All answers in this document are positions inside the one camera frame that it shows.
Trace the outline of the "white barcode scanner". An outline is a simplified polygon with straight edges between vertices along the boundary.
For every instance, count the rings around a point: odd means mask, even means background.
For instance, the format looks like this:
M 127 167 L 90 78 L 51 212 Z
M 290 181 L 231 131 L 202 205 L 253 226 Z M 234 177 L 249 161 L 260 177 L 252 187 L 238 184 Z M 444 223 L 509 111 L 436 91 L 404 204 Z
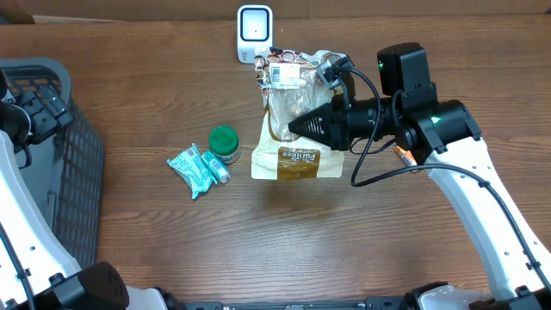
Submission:
M 273 12 L 268 5 L 246 4 L 237 13 L 237 55 L 243 64 L 253 64 L 256 50 L 273 45 Z

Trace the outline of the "beige food pouch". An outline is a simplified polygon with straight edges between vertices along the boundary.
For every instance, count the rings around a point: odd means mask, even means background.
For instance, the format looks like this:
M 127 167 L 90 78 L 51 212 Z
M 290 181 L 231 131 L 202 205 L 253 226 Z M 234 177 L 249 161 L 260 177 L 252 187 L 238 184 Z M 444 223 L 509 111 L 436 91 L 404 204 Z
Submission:
M 314 54 L 290 49 L 258 47 L 254 70 L 263 98 L 259 142 L 251 155 L 251 177 L 257 180 L 296 180 L 342 176 L 344 154 L 318 142 L 328 132 L 321 117 L 301 118 L 343 93 L 332 90 L 318 73 L 324 63 L 342 53 Z

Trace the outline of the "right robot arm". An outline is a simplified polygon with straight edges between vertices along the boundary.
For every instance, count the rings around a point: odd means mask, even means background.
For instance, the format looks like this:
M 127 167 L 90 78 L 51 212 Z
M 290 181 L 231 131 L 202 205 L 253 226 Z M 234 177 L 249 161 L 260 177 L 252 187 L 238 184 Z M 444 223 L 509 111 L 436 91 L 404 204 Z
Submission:
M 343 94 L 289 124 L 291 132 L 333 150 L 353 140 L 392 136 L 450 201 L 486 270 L 489 290 L 432 282 L 389 301 L 397 309 L 547 309 L 550 253 L 531 230 L 496 172 L 481 130 L 466 106 L 442 102 L 417 42 L 377 54 L 381 86 L 357 100 L 359 71 L 348 57 L 317 65 L 320 79 Z

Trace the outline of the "teal tissue pack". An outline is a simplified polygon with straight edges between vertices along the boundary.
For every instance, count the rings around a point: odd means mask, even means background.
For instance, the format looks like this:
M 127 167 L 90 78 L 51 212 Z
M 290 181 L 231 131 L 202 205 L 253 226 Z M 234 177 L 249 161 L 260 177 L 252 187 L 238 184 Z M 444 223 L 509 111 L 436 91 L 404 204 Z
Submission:
M 219 183 L 228 183 L 231 180 L 229 170 L 211 151 L 205 151 L 202 159 Z

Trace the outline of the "grey plastic mesh basket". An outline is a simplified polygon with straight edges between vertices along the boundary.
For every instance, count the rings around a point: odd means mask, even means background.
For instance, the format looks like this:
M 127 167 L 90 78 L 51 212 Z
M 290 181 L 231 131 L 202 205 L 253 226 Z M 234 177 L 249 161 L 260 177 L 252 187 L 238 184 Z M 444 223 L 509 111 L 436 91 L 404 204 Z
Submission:
M 87 268 L 96 262 L 105 151 L 55 59 L 1 62 L 1 129 L 16 168 L 60 244 Z

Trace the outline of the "green lidded white jar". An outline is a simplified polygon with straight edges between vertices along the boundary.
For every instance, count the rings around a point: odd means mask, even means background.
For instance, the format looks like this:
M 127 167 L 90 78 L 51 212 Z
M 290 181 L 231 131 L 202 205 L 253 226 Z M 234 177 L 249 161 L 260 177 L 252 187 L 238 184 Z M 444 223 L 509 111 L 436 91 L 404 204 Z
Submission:
M 208 137 L 210 151 L 225 164 L 235 163 L 240 157 L 237 132 L 228 126 L 219 126 Z

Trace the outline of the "orange tissue pack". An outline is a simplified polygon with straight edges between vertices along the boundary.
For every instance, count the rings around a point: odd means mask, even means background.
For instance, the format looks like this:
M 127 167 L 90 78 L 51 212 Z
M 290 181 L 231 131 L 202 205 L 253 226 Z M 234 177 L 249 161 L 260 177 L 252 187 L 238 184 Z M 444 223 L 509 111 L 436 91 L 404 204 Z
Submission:
M 394 152 L 403 161 L 405 167 L 412 167 L 412 166 L 418 165 L 417 161 L 415 160 L 415 158 L 413 157 L 410 151 L 406 151 L 400 146 L 395 146 Z

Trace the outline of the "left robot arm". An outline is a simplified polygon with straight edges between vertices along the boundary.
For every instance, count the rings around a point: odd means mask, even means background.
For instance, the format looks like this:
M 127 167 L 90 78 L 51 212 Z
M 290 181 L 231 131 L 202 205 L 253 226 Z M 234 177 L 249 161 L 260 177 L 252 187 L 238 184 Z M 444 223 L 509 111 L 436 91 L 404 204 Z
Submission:
M 64 69 L 1 68 L 1 306 L 177 309 L 96 261 L 104 151 Z

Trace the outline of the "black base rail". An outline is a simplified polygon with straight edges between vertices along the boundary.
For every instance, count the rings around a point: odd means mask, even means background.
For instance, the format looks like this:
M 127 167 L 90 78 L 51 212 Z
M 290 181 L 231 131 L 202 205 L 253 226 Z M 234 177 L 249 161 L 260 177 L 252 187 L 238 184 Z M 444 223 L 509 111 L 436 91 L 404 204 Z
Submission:
M 185 310 L 401 310 L 411 309 L 403 296 L 368 297 L 347 301 L 282 301 L 282 302 L 184 302 Z

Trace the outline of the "light green wipes packet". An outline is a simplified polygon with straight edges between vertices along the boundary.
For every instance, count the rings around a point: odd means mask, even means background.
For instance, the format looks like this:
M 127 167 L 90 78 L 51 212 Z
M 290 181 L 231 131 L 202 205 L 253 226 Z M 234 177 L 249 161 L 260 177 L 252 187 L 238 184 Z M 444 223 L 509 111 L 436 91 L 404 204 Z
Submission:
M 197 199 L 201 193 L 208 192 L 212 184 L 218 183 L 214 174 L 203 161 L 195 143 L 173 159 L 168 159 L 167 165 L 190 187 L 193 200 Z

